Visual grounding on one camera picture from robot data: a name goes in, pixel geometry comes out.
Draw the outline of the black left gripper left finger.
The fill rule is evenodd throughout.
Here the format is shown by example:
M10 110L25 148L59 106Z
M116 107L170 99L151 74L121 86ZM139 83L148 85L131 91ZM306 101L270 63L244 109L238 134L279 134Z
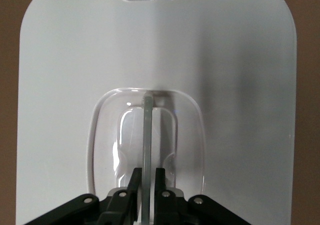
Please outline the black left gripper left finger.
M99 200L82 194L29 221L28 225L132 225L138 220L138 191L142 168L133 169L127 187L115 188Z

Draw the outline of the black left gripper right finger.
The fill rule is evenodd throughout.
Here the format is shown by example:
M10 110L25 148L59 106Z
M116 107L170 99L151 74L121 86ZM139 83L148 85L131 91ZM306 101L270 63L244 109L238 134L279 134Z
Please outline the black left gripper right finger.
M210 197L185 200L180 189L167 187L166 170L157 168L154 187L155 225L246 225L248 222Z

